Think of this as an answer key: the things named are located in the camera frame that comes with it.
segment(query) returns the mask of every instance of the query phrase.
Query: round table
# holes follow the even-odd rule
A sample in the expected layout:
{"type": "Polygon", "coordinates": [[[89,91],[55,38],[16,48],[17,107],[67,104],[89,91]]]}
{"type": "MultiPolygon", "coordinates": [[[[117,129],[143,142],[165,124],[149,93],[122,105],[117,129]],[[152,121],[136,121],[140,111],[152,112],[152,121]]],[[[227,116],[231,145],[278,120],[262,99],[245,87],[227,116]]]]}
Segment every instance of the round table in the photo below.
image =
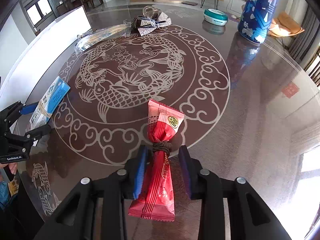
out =
{"type": "MultiPolygon", "coordinates": [[[[97,9],[88,18],[103,28],[141,15],[144,6],[97,9]]],[[[69,48],[31,93],[27,103],[39,100],[57,75],[71,87],[49,122],[52,132],[19,163],[35,208],[46,220],[81,178],[106,177],[149,144],[147,103],[154,98],[186,116],[170,158],[175,221],[126,216],[129,239],[197,239],[201,202],[185,192],[181,144],[219,177],[245,177],[291,238],[302,239],[320,202],[313,149],[320,144],[318,88],[280,44],[245,40],[231,17],[217,26],[203,20],[203,11],[154,6],[171,26],[101,42],[80,55],[69,48]]],[[[19,119],[16,133],[24,134],[29,119],[19,119]]]]}

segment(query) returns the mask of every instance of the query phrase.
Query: red candy wrapper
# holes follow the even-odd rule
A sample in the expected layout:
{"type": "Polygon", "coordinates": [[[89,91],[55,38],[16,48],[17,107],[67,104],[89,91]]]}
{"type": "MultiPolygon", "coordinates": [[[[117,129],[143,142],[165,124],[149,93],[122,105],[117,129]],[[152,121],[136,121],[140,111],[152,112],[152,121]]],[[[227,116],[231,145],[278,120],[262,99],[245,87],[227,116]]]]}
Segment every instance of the red candy wrapper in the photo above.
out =
{"type": "MultiPolygon", "coordinates": [[[[157,101],[148,103],[148,137],[151,142],[169,141],[178,131],[184,114],[157,101]]],[[[148,165],[142,191],[132,201],[129,215],[152,220],[174,221],[174,199],[167,154],[156,151],[148,165]]]]}

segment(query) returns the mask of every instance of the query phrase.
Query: blue bottle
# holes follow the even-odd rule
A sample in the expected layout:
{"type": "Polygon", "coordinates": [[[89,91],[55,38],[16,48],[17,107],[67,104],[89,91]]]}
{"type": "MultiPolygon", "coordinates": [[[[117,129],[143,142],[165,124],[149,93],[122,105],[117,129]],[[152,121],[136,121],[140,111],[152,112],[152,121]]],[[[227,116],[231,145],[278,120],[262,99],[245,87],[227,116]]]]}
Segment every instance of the blue bottle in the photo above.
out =
{"type": "Polygon", "coordinates": [[[249,41],[263,43],[277,2],[278,0],[247,0],[238,24],[239,33],[249,41]]]}

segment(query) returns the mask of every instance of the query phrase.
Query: blue and white box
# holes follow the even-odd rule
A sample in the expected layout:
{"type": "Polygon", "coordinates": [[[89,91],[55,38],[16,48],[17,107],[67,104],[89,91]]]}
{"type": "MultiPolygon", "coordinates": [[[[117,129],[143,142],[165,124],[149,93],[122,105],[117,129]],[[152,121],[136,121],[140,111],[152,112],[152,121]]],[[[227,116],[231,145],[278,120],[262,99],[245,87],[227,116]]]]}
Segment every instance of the blue and white box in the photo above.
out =
{"type": "Polygon", "coordinates": [[[48,88],[30,119],[31,130],[45,125],[70,87],[59,76],[48,88]]]}

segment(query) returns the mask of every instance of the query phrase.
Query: person's hand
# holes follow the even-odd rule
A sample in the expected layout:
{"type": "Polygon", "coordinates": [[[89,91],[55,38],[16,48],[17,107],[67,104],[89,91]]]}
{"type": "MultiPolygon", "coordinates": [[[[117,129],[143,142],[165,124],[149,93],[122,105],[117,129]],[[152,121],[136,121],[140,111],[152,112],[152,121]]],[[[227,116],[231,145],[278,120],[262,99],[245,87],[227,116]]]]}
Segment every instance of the person's hand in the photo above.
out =
{"type": "Polygon", "coordinates": [[[18,169],[18,163],[9,163],[9,169],[12,174],[16,174],[18,169]]]}
{"type": "MultiPolygon", "coordinates": [[[[0,168],[4,168],[7,165],[8,165],[8,163],[6,163],[6,164],[0,163],[0,168]]],[[[9,169],[12,174],[16,174],[17,168],[18,168],[18,163],[9,163],[9,169]]]]}

